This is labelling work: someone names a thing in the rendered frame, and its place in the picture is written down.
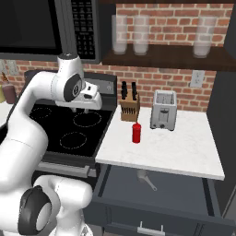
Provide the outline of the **wooden knife block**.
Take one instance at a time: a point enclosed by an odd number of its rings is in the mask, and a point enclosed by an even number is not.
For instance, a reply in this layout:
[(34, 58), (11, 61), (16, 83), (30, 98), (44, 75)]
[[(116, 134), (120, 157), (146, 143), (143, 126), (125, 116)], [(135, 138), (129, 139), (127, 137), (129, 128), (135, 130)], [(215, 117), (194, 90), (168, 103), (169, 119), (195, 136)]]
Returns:
[(139, 93), (136, 90), (136, 83), (131, 83), (131, 90), (127, 88), (125, 81), (122, 82), (121, 120), (127, 122), (136, 122), (140, 110)]

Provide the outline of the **grey measuring cup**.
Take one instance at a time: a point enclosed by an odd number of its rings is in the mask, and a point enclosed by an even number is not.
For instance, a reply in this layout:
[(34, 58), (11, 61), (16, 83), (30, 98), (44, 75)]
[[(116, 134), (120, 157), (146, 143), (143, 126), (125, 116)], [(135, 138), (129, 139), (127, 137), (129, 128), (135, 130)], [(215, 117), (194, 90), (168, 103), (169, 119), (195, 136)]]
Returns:
[(138, 170), (137, 178), (141, 183), (147, 183), (153, 191), (157, 190), (157, 187), (149, 180), (148, 172), (146, 170)]

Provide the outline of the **dark wooden shelf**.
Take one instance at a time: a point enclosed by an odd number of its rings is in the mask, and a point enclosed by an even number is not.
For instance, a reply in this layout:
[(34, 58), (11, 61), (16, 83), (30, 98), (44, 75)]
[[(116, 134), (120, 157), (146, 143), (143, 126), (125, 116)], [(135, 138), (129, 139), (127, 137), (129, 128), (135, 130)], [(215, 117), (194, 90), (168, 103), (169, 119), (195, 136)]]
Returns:
[(125, 54), (110, 50), (103, 58), (104, 65), (139, 66), (155, 68), (194, 69), (236, 72), (236, 59), (223, 47), (213, 47), (206, 58), (196, 58), (189, 45), (150, 44), (146, 55), (135, 55), (129, 44)]

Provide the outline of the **black microwave oven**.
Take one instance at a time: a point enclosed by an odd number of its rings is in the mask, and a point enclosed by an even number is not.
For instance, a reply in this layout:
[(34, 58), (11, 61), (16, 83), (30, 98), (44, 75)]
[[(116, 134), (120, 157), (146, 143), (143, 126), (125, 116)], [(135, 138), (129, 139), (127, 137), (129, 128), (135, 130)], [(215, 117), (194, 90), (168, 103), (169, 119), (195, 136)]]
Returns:
[(101, 61), (95, 0), (0, 0), (0, 59)]

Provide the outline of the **silver toaster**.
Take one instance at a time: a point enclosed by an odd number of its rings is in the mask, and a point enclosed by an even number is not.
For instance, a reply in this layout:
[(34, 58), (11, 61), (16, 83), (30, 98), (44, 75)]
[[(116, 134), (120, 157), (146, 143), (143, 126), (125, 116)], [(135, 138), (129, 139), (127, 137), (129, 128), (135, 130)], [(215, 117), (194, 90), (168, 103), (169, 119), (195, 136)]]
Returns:
[(172, 90), (154, 92), (150, 116), (150, 128), (162, 128), (173, 131), (177, 117), (177, 95)]

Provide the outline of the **brown sauce bottle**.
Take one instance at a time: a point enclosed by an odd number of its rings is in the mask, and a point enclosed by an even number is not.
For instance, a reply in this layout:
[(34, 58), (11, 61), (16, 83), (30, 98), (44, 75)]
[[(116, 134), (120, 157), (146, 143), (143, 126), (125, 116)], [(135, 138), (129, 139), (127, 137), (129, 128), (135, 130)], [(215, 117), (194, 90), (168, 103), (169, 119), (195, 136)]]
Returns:
[(2, 73), (2, 90), (8, 104), (14, 104), (17, 100), (15, 87), (8, 81), (6, 74)]

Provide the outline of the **white wall socket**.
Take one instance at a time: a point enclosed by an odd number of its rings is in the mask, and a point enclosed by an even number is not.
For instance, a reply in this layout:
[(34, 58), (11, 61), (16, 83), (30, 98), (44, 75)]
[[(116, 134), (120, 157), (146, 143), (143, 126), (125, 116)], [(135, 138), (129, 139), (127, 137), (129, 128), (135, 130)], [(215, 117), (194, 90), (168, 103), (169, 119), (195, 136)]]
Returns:
[(205, 77), (204, 70), (194, 70), (192, 72), (190, 87), (191, 88), (201, 88), (203, 85), (204, 77)]

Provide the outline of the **grey wall switch plate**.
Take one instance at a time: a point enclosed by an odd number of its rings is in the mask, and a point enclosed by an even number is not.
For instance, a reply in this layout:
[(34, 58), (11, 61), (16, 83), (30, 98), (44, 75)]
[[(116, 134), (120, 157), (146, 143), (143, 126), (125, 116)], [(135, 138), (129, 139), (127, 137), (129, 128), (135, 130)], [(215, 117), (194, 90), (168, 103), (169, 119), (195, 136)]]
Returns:
[(7, 60), (6, 63), (8, 66), (9, 74), (12, 76), (17, 76), (18, 75), (18, 67), (17, 67), (16, 61), (15, 60)]

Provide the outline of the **black hob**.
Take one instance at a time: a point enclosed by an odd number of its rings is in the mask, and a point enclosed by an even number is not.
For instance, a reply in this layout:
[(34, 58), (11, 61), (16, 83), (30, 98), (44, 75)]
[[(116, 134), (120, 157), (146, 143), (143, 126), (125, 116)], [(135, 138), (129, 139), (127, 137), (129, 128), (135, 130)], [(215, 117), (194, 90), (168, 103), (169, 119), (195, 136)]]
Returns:
[(117, 77), (85, 73), (85, 80), (98, 86), (102, 100), (98, 111), (72, 112), (50, 100), (38, 100), (34, 105), (29, 117), (42, 126), (49, 138), (44, 162), (94, 162), (117, 107)]

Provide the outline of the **dark grey open drawer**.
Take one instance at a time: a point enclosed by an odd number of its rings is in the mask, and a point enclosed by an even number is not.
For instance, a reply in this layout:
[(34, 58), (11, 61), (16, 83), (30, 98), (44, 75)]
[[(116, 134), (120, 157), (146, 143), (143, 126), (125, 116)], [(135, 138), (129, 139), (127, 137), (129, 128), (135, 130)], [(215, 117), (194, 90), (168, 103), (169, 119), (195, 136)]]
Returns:
[(85, 221), (123, 236), (231, 236), (236, 223), (221, 216), (211, 180), (104, 165), (84, 209)]

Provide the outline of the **clear glass jar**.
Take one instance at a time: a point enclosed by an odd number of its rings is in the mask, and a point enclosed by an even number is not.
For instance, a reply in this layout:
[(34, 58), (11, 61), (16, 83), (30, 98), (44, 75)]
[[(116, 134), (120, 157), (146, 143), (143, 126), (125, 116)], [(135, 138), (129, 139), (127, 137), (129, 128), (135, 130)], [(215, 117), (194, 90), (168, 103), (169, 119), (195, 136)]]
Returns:
[(127, 16), (112, 15), (112, 49), (115, 54), (125, 54), (127, 49)]
[(137, 15), (134, 20), (133, 50), (136, 55), (146, 55), (148, 52), (149, 16)]
[(202, 16), (198, 19), (193, 45), (193, 54), (196, 58), (206, 58), (210, 52), (216, 17)]

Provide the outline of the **dark tall cupboard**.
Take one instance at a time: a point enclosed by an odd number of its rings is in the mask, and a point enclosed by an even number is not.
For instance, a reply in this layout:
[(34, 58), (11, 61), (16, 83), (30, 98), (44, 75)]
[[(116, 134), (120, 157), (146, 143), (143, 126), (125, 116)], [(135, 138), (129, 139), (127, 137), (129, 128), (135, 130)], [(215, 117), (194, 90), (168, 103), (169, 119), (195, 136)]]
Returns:
[(207, 118), (225, 173), (223, 181), (215, 181), (219, 209), (224, 218), (232, 218), (236, 208), (236, 0), (223, 52), (207, 108)]

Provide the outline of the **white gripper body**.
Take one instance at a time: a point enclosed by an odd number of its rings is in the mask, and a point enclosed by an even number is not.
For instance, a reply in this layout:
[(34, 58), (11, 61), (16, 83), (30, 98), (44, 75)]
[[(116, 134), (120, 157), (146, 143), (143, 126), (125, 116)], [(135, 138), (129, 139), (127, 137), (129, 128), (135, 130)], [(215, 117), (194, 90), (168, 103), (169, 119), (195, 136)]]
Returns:
[(100, 110), (102, 107), (102, 100), (100, 93), (97, 92), (92, 99), (81, 99), (81, 97), (78, 96), (70, 102), (57, 101), (56, 105), (68, 108)]

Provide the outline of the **red bottle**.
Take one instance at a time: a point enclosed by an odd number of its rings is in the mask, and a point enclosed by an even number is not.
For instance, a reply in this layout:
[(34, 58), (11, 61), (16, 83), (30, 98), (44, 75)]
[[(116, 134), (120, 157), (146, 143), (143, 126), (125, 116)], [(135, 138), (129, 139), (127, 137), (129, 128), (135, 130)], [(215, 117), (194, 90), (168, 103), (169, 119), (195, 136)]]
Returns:
[(132, 141), (134, 143), (139, 143), (141, 138), (141, 124), (135, 123), (132, 126), (133, 134), (132, 134)]

